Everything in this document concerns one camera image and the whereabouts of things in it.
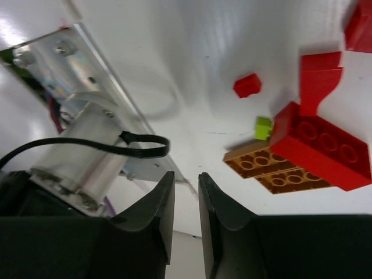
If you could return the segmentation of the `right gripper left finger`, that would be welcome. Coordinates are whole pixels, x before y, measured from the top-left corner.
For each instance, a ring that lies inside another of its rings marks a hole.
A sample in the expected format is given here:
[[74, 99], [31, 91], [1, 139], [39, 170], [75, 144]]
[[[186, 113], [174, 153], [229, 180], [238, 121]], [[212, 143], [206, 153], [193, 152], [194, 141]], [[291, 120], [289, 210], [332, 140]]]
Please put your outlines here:
[[125, 211], [111, 218], [124, 231], [150, 229], [165, 264], [170, 264], [174, 224], [175, 173], [168, 171], [154, 189]]

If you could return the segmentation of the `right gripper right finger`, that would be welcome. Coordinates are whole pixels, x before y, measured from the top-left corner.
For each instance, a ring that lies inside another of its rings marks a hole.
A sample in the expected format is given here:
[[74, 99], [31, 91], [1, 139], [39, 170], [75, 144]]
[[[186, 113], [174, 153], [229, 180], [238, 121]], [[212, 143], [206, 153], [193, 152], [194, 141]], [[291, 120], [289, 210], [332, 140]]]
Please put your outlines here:
[[252, 212], [199, 175], [199, 211], [206, 278], [257, 278], [257, 231]]

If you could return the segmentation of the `orange lego plate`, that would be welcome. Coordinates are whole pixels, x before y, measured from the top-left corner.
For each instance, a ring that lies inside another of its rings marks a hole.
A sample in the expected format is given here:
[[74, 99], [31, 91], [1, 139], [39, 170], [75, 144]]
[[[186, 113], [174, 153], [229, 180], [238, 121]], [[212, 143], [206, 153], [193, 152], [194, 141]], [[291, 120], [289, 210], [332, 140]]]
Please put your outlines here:
[[272, 194], [329, 188], [330, 183], [270, 150], [268, 141], [253, 140], [225, 153], [223, 162], [241, 178], [253, 178]]

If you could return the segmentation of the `long red lego brick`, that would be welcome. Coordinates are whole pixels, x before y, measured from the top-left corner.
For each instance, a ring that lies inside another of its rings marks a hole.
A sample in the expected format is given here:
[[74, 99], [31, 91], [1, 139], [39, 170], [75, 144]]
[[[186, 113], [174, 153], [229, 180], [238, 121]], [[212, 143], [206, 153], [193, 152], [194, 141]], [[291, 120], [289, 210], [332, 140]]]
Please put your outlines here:
[[270, 149], [345, 191], [371, 184], [368, 145], [321, 117], [301, 116], [295, 102], [275, 116]]

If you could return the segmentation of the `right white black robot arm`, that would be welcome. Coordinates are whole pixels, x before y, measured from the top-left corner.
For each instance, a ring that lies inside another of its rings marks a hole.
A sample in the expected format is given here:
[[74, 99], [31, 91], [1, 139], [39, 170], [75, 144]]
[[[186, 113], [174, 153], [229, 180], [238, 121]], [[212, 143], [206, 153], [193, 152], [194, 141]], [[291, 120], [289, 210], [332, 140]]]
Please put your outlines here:
[[167, 139], [122, 132], [89, 105], [57, 138], [25, 144], [1, 159], [49, 145], [30, 171], [1, 181], [2, 278], [164, 278], [171, 259], [175, 175], [125, 211], [101, 201], [129, 157], [164, 157]]

